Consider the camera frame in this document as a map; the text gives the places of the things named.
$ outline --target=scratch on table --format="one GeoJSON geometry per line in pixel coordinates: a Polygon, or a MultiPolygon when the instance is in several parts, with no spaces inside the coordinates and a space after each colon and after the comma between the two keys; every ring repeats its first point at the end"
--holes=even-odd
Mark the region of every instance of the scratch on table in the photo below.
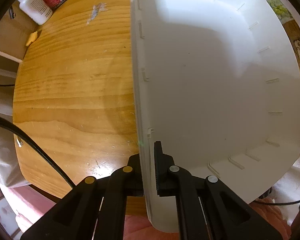
{"type": "Polygon", "coordinates": [[[90,18],[87,20],[87,25],[98,15],[99,12],[106,11],[106,3],[101,2],[93,6],[90,18]]]}

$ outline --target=white plastic bottle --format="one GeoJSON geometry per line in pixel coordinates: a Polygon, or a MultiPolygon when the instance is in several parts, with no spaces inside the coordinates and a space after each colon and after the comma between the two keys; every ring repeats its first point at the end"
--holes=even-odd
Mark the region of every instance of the white plastic bottle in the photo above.
{"type": "Polygon", "coordinates": [[[52,10],[43,0],[18,0],[20,9],[37,24],[44,24],[52,15],[52,10]]]}

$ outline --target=white plastic bin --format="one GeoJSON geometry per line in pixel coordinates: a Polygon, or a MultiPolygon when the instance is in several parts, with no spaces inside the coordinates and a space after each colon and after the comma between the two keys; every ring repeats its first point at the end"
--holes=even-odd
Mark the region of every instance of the white plastic bin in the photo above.
{"type": "Polygon", "coordinates": [[[247,203],[300,153],[300,73],[266,0],[131,0],[140,161],[155,228],[177,232],[156,193],[153,144],[247,203]]]}

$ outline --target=metal rivet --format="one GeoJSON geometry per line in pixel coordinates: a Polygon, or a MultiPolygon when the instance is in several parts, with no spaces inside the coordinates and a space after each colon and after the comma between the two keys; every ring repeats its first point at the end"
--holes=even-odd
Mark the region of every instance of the metal rivet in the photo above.
{"type": "Polygon", "coordinates": [[[177,172],[180,170],[180,168],[176,165],[172,165],[172,166],[170,166],[169,170],[172,172],[177,172]]]}
{"type": "Polygon", "coordinates": [[[23,141],[21,140],[21,138],[19,137],[19,136],[17,136],[17,143],[18,143],[18,146],[19,147],[22,147],[22,145],[23,145],[23,141]]]}
{"type": "Polygon", "coordinates": [[[94,177],[86,177],[84,182],[87,183],[87,184],[92,184],[94,183],[95,179],[94,177]]]}
{"type": "Polygon", "coordinates": [[[209,176],[208,181],[211,183],[216,183],[218,181],[218,178],[216,176],[209,176]]]}
{"type": "Polygon", "coordinates": [[[123,167],[123,172],[126,172],[126,173],[129,173],[129,172],[131,172],[133,169],[132,169],[132,167],[130,167],[130,166],[125,166],[125,167],[123,167]]]}

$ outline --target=wooden tabletop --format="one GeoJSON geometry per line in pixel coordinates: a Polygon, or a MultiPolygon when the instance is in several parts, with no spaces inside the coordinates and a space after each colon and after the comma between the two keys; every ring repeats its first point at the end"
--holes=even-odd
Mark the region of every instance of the wooden tabletop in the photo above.
{"type": "MultiPolygon", "coordinates": [[[[68,0],[40,28],[18,69],[13,122],[76,184],[108,176],[138,153],[130,0],[68,0]],[[91,19],[94,6],[104,9],[91,19]]],[[[28,145],[16,149],[29,182],[60,198],[70,191],[28,145]]],[[[128,199],[127,213],[145,212],[143,198],[128,199]]]]}

